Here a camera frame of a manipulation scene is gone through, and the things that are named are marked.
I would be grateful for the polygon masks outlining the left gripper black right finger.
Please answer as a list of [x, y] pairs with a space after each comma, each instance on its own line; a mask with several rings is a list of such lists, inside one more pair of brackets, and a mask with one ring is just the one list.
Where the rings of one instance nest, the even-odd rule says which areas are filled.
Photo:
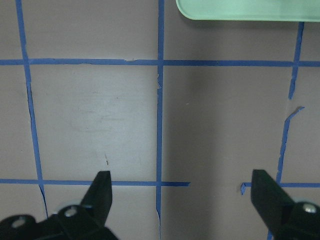
[[297, 203], [263, 169], [252, 171], [250, 199], [271, 232], [297, 230], [291, 222]]

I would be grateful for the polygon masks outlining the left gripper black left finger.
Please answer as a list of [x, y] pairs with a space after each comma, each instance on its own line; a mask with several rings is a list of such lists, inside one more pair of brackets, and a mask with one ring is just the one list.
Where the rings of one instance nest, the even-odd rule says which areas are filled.
[[99, 171], [82, 198], [80, 205], [101, 226], [104, 226], [112, 206], [112, 180], [110, 171]]

